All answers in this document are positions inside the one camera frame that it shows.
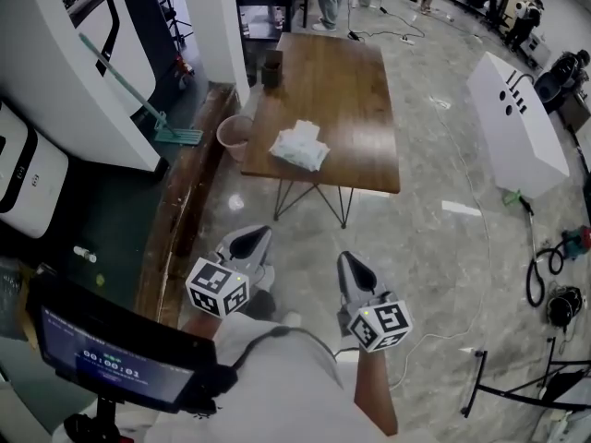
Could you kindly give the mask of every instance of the black strap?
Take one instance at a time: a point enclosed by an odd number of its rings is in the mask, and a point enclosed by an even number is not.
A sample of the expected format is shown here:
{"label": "black strap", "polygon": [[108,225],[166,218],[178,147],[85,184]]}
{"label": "black strap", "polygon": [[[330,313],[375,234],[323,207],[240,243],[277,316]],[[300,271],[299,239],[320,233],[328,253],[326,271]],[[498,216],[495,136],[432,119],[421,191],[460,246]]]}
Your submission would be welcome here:
{"label": "black strap", "polygon": [[25,146],[18,157],[17,165],[15,166],[15,170],[8,183],[8,189],[2,199],[0,199],[0,213],[11,211],[17,203],[18,194],[20,193],[22,183],[27,176],[30,162],[37,149],[37,143],[37,132],[30,126],[27,126],[27,140],[25,141]]}
{"label": "black strap", "polygon": [[326,352],[330,356],[332,356],[332,359],[334,359],[334,355],[332,354],[331,349],[323,341],[319,340],[317,337],[315,337],[312,333],[310,333],[306,329],[295,329],[295,328],[280,326],[280,327],[275,327],[271,331],[267,331],[267,333],[264,333],[264,334],[260,335],[258,338],[255,338],[253,341],[251,341],[247,345],[244,352],[237,359],[237,361],[232,365],[232,368],[235,371],[238,371],[244,365],[247,358],[250,356],[250,354],[253,352],[253,350],[257,347],[257,345],[261,341],[265,341],[268,338],[280,338],[282,336],[286,336],[288,333],[291,333],[292,331],[304,333],[304,334],[308,335],[316,343],[318,343],[320,346],[322,346],[322,348],[324,348],[326,350]]}
{"label": "black strap", "polygon": [[[113,19],[113,26],[109,30],[109,35],[107,36],[107,41],[104,42],[101,54],[107,61],[110,61],[111,55],[113,54],[113,48],[115,47],[115,40],[117,39],[117,34],[119,33],[119,27],[121,26],[121,22],[119,21],[119,14],[117,13],[117,7],[115,6],[114,0],[107,0],[107,6],[109,7],[109,12],[111,13],[111,18]],[[104,77],[104,74],[107,71],[107,67],[101,61],[97,61],[96,68],[101,73],[101,76]]]}

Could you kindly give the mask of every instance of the white appliance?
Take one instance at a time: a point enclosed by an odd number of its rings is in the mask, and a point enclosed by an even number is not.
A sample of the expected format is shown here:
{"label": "white appliance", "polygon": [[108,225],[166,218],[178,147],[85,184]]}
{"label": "white appliance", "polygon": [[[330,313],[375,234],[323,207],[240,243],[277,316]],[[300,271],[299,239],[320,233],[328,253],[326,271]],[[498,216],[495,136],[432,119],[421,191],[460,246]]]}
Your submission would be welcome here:
{"label": "white appliance", "polygon": [[0,220],[41,238],[66,179],[67,156],[0,102]]}
{"label": "white appliance", "polygon": [[554,126],[530,80],[485,53],[468,88],[487,141],[497,186],[537,198],[569,177]]}
{"label": "white appliance", "polygon": [[532,59],[540,69],[543,69],[552,56],[548,46],[533,31],[529,37],[521,43],[521,49],[525,55]]}

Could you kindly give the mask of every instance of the black display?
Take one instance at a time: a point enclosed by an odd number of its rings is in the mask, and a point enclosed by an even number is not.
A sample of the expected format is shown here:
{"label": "black display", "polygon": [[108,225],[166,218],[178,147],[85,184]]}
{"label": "black display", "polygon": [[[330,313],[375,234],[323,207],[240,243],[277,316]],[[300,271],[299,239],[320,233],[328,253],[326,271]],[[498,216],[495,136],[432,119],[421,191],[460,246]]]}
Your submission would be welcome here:
{"label": "black display", "polygon": [[174,402],[193,371],[130,353],[42,307],[45,352],[77,374],[157,401]]}

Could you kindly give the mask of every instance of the mop head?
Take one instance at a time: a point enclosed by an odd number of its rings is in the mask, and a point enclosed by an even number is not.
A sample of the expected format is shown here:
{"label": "mop head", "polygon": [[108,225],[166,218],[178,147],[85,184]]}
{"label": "mop head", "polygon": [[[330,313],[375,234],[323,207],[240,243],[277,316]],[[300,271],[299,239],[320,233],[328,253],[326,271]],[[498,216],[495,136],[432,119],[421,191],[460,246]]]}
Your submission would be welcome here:
{"label": "mop head", "polygon": [[203,132],[200,129],[173,129],[166,121],[166,114],[160,113],[162,120],[156,121],[155,141],[160,143],[174,143],[181,145],[197,146],[203,138]]}

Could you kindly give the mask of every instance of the metal stand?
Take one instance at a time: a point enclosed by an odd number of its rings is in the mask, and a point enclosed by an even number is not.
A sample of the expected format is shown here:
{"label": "metal stand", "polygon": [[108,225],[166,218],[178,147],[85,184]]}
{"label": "metal stand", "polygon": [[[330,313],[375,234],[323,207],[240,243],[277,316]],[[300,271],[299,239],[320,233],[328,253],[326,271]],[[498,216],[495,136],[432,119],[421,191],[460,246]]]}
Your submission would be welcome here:
{"label": "metal stand", "polygon": [[[480,358],[480,367],[478,368],[478,374],[476,375],[476,382],[474,384],[474,388],[472,389],[472,394],[470,395],[470,401],[468,404],[461,410],[461,414],[468,418],[470,412],[472,411],[472,406],[474,405],[474,401],[476,400],[476,395],[479,391],[486,392],[488,394],[497,395],[502,397],[503,399],[509,399],[510,401],[517,401],[521,403],[528,403],[529,405],[535,405],[537,407],[543,407],[545,409],[557,409],[557,410],[564,410],[567,412],[581,412],[582,410],[591,409],[591,405],[585,405],[582,403],[564,403],[564,402],[555,402],[555,401],[542,401],[541,399],[533,399],[531,397],[525,397],[522,395],[515,394],[518,390],[525,389],[533,384],[541,382],[539,387],[545,387],[547,380],[549,377],[558,374],[562,369],[571,365],[586,365],[589,369],[591,369],[591,361],[554,361],[552,358],[554,356],[554,346],[556,344],[556,338],[548,338],[548,343],[551,343],[550,346],[550,356],[548,359],[548,363],[546,365],[546,372],[544,376],[538,377],[534,380],[530,380],[521,386],[518,386],[513,389],[509,390],[500,390],[491,388],[489,386],[484,386],[480,384],[480,380],[482,379],[482,374],[484,372],[484,367],[487,363],[487,355],[488,352],[486,351],[477,351],[475,352],[475,357]],[[557,365],[559,366],[558,369],[550,371],[550,367]]]}
{"label": "metal stand", "polygon": [[183,33],[181,33],[180,29],[178,28],[178,25],[185,25],[190,28],[192,28],[192,27],[189,23],[186,23],[185,21],[181,21],[180,19],[176,19],[176,10],[173,7],[173,3],[171,0],[162,0],[162,2],[160,2],[160,5],[162,6],[164,4],[164,2],[168,5],[168,10],[171,12],[171,14],[173,16],[171,19],[171,22],[168,24],[168,29],[169,30],[171,30],[172,28],[175,29],[176,49],[178,50],[179,53],[181,53],[183,46],[185,46],[185,38],[187,36],[190,36],[191,34],[193,34],[193,31],[191,31],[190,33],[187,33],[187,34],[183,34]]}
{"label": "metal stand", "polygon": [[311,192],[313,189],[316,189],[316,190],[318,190],[318,193],[320,194],[320,196],[324,199],[324,202],[326,203],[326,205],[328,205],[329,209],[331,209],[331,212],[334,214],[334,216],[337,218],[337,220],[341,223],[341,228],[345,229],[347,227],[347,220],[349,219],[349,210],[351,209],[351,201],[353,200],[353,191],[354,191],[353,188],[351,189],[351,194],[349,195],[349,202],[347,204],[347,210],[345,213],[344,205],[343,205],[343,194],[341,193],[341,188],[339,186],[337,187],[339,189],[339,202],[341,204],[341,216],[339,216],[339,214],[336,212],[334,207],[331,205],[331,202],[329,202],[329,200],[326,198],[326,196],[322,193],[322,191],[318,187],[318,184],[314,184],[312,187],[310,187],[308,190],[306,190],[306,192],[304,192],[303,194],[298,196],[295,200],[292,200],[289,203],[289,205],[284,207],[283,204],[285,203],[285,200],[287,199],[287,195],[289,194],[289,191],[291,190],[293,185],[294,185],[294,181],[291,181],[289,183],[289,186],[285,190],[283,197],[282,197],[283,179],[281,179],[279,181],[279,187],[277,188],[277,199],[275,200],[275,212],[273,214],[273,219],[276,222],[279,220],[279,217],[281,217],[286,211],[288,211],[299,200],[301,200],[303,197],[305,197],[308,192]]}
{"label": "metal stand", "polygon": [[64,421],[67,436],[74,443],[119,443],[121,437],[115,425],[114,401],[99,396],[96,417],[75,414]]}

